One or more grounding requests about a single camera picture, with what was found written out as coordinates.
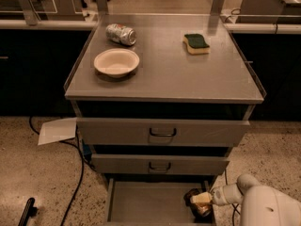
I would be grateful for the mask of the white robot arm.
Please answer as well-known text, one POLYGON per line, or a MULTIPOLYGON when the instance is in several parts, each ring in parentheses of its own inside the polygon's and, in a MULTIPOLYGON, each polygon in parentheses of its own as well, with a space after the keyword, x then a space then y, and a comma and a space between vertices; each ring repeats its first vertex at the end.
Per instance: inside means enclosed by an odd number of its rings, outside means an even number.
POLYGON ((213 188, 190 197, 197 207, 241 206, 239 226, 301 226, 301 202, 262 185, 250 174, 242 174, 231 185, 213 188))

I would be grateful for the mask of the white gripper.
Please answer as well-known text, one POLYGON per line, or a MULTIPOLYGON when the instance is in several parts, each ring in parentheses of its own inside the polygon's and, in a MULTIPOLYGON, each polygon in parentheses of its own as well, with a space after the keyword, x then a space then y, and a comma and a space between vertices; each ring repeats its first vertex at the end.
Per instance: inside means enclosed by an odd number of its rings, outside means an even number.
POLYGON ((191 203, 213 204, 224 206, 228 204, 241 204, 243 194, 236 184, 218 186, 212 189, 211 193, 202 192, 190 198, 191 203))

